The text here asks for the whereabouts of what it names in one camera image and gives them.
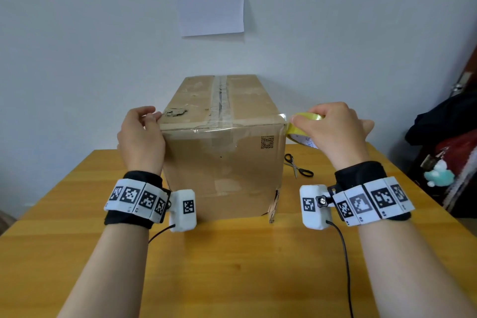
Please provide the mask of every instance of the white wall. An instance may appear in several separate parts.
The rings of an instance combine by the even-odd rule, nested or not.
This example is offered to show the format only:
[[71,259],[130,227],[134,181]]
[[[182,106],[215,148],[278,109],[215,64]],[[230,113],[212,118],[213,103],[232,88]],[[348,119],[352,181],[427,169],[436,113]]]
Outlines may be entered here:
[[0,208],[20,216],[125,112],[186,76],[255,73],[284,113],[344,100],[394,161],[477,43],[476,0],[246,0],[245,33],[180,38],[174,0],[0,0]]

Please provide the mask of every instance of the yellow tape roll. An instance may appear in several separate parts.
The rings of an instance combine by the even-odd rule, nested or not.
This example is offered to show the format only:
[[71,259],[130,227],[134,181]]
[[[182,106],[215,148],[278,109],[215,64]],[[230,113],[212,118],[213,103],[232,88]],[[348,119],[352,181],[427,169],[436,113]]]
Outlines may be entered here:
[[[311,113],[311,112],[299,112],[297,115],[305,116],[308,119],[313,119],[313,120],[319,120],[323,119],[322,116],[317,115],[316,113]],[[287,137],[301,145],[305,146],[310,146],[313,147],[314,149],[317,149],[316,145],[312,141],[312,138],[308,136],[305,132],[303,132],[301,129],[296,128],[293,126],[291,123],[288,124],[288,129],[287,129]]]

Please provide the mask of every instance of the cardboard box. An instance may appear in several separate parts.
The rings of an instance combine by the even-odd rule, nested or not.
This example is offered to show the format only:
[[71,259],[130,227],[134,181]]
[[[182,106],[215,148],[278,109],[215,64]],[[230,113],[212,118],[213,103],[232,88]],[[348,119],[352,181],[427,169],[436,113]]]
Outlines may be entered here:
[[267,212],[273,221],[286,122],[257,76],[188,77],[160,124],[165,178],[195,191],[198,221]]

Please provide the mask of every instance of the black wrist strap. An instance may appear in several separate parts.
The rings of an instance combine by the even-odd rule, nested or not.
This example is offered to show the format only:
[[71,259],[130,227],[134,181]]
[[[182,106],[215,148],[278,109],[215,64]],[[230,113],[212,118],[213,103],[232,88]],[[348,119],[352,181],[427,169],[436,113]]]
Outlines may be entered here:
[[[349,166],[334,173],[336,185],[332,186],[337,193],[378,179],[387,177],[384,167],[378,161],[366,161]],[[388,220],[404,221],[411,218],[411,213],[393,216]]]
[[[142,181],[150,183],[166,192],[169,190],[162,188],[162,178],[155,173],[150,173],[146,171],[129,171],[126,172],[123,179],[131,179],[136,181]],[[151,220],[145,219],[140,216],[136,216],[130,213],[123,213],[121,211],[110,210],[104,218],[104,225],[110,224],[131,224],[143,226],[146,229],[151,229],[154,224]]]

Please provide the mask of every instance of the person's left hand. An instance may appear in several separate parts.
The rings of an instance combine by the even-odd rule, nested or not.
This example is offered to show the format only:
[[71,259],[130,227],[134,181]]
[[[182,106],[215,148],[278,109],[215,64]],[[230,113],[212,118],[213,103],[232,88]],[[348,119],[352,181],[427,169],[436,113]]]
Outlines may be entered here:
[[153,106],[130,110],[118,132],[117,149],[128,171],[140,170],[160,175],[164,164],[165,141]]

